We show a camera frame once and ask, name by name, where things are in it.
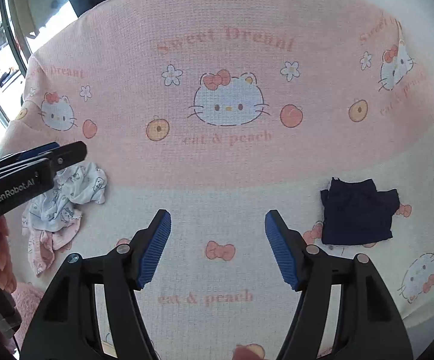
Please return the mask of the person left hand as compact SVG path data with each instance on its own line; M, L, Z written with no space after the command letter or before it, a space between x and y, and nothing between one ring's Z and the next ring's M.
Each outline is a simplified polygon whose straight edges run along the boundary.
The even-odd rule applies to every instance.
M13 273L8 236L9 228L6 218L0 216L0 289L13 293L17 287L17 281Z

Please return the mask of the person right hand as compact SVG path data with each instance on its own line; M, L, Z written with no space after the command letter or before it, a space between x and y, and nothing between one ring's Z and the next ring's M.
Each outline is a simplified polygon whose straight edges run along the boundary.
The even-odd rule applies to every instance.
M261 345L238 345L233 350L233 360L264 360L265 350Z

